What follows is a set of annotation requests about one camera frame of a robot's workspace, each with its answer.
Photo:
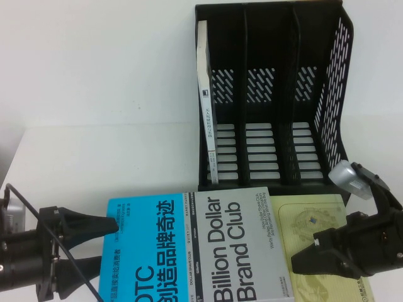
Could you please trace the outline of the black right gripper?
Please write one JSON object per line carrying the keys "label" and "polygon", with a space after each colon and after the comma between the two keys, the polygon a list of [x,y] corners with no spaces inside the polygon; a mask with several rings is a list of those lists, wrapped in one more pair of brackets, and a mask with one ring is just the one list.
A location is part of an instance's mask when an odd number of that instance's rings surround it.
{"label": "black right gripper", "polygon": [[397,213],[373,215],[313,235],[314,242],[292,256],[292,271],[358,279],[397,268]]}

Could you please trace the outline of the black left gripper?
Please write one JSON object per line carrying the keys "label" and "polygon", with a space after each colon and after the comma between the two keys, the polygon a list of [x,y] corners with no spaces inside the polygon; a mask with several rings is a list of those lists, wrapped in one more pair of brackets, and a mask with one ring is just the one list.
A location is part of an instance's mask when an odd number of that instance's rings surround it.
{"label": "black left gripper", "polygon": [[98,277],[101,269],[101,256],[85,259],[60,259],[60,243],[80,245],[94,238],[104,237],[119,231],[114,218],[91,216],[54,207],[42,208],[37,223],[40,243],[42,271],[36,285],[38,299],[60,299],[60,287],[81,286]]}

